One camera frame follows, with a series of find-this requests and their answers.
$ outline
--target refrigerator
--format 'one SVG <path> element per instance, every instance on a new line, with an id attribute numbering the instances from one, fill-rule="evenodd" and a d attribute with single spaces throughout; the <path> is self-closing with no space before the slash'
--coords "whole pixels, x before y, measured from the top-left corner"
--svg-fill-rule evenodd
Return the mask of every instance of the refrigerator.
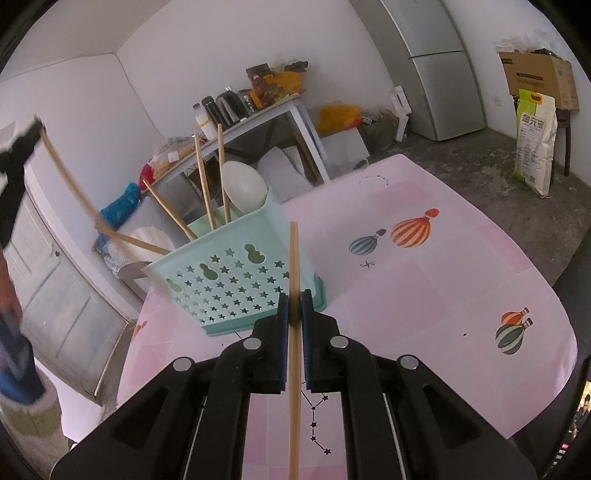
<path id="1" fill-rule="evenodd" d="M 432 140 L 486 126 L 472 68 L 440 0 L 349 0 L 413 113 L 412 131 Z"/>

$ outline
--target ceiling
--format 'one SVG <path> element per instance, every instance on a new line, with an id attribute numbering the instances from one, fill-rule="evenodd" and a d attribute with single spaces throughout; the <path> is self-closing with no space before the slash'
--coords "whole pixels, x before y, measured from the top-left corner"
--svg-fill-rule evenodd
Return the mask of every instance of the ceiling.
<path id="1" fill-rule="evenodd" d="M 115 53 L 170 0 L 59 0 L 22 39 L 0 81 L 75 57 Z"/>

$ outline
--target orange striped balloon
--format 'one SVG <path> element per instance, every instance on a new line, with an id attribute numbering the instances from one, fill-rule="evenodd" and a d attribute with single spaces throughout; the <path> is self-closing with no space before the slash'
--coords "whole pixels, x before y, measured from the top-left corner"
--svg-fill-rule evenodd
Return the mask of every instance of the orange striped balloon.
<path id="1" fill-rule="evenodd" d="M 422 245 L 431 235 L 430 219 L 435 218 L 437 215 L 439 215 L 439 210 L 432 208 L 425 212 L 424 217 L 400 222 L 392 229 L 390 234 L 392 242 L 404 248 Z"/>

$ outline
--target food package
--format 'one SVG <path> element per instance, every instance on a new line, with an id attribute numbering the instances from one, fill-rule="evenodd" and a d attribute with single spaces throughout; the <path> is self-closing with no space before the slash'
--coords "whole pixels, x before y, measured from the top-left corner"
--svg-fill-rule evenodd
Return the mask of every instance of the food package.
<path id="1" fill-rule="evenodd" d="M 557 128 L 554 97 L 519 90 L 517 154 L 513 175 L 542 198 L 547 197 L 550 190 Z"/>

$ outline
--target bottle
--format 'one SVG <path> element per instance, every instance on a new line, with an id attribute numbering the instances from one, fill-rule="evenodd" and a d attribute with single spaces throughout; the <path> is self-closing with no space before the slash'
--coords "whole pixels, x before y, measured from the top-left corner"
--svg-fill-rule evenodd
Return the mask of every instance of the bottle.
<path id="1" fill-rule="evenodd" d="M 208 140 L 215 140 L 217 138 L 217 127 L 209 118 L 205 108 L 203 108 L 200 103 L 195 103 L 193 109 L 195 110 L 195 120 L 197 121 L 199 128 L 203 131 Z"/>
<path id="2" fill-rule="evenodd" d="M 209 118 L 212 119 L 212 122 L 215 124 L 216 128 L 220 124 L 222 125 L 222 128 L 224 130 L 230 128 L 230 126 L 224 120 L 224 117 L 220 109 L 216 105 L 216 102 L 213 100 L 213 97 L 205 97 L 203 100 L 201 100 L 201 103 L 203 104 L 205 111 L 209 115 Z"/>

